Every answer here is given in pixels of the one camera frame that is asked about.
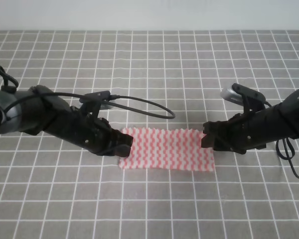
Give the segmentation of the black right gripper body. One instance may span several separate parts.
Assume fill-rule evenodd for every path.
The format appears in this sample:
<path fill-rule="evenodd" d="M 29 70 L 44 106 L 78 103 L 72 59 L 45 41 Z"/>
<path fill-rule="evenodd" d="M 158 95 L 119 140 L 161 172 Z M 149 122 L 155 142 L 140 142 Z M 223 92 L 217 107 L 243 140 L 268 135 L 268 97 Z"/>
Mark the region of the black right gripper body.
<path fill-rule="evenodd" d="M 245 154 L 249 149 L 264 149 L 268 139 L 268 115 L 236 114 L 227 121 L 213 123 L 213 149 Z"/>

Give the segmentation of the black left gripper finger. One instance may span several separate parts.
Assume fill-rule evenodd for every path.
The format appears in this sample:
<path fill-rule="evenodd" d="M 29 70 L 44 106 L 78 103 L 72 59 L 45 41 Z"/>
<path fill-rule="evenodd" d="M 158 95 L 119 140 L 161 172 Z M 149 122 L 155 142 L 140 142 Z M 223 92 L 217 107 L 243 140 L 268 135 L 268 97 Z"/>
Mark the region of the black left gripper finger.
<path fill-rule="evenodd" d="M 100 156 L 118 156 L 118 157 L 128 157 L 130 155 L 131 147 L 123 144 L 107 148 L 99 152 Z"/>
<path fill-rule="evenodd" d="M 114 142 L 115 146 L 127 145 L 128 147 L 131 147 L 133 144 L 133 140 L 134 138 L 129 134 L 122 133 L 116 129 L 112 130 L 112 141 Z"/>

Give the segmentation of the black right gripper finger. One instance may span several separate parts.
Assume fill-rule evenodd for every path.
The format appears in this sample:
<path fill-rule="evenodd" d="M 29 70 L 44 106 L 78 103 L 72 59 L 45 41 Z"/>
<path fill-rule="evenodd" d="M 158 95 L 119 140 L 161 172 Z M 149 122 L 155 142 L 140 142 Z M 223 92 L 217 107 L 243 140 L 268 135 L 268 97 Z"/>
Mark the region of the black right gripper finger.
<path fill-rule="evenodd" d="M 202 148 L 217 148 L 217 135 L 215 134 L 206 134 L 202 139 L 201 139 L 201 147 Z"/>
<path fill-rule="evenodd" d="M 219 129 L 219 121 L 216 122 L 208 121 L 203 124 L 204 134 L 217 134 L 218 129 Z"/>

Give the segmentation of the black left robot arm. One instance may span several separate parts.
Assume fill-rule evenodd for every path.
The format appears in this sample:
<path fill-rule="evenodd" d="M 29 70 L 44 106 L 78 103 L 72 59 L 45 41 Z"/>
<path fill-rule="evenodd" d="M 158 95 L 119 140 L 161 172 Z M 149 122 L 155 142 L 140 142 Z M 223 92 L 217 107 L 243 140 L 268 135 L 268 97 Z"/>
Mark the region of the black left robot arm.
<path fill-rule="evenodd" d="M 64 93 L 37 85 L 19 91 L 18 81 L 0 66 L 0 134 L 45 132 L 99 156 L 127 157 L 133 137 L 113 129 L 98 116 L 114 99 L 109 91 L 77 96 L 81 107 L 69 105 Z"/>

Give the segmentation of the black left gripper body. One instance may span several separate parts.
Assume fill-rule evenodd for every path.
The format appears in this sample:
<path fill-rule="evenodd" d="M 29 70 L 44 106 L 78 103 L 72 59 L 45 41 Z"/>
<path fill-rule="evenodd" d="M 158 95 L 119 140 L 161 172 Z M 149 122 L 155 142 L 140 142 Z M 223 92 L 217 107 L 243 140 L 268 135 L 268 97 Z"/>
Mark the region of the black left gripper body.
<path fill-rule="evenodd" d="M 58 111 L 44 128 L 46 133 L 96 155 L 115 146 L 112 141 L 112 130 L 103 118 L 85 116 L 76 107 L 70 107 L 68 111 Z"/>

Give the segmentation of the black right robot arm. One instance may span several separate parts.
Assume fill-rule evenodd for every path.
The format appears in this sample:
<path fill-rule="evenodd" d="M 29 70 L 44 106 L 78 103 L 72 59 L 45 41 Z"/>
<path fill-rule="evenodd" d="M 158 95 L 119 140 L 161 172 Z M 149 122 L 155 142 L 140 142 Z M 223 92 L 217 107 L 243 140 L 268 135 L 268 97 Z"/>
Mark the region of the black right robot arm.
<path fill-rule="evenodd" d="M 242 106 L 243 113 L 227 121 L 204 123 L 203 148 L 245 154 L 250 149 L 264 149 L 273 141 L 299 138 L 299 89 L 268 108 L 262 93 L 237 83 L 223 89 L 221 96 Z"/>

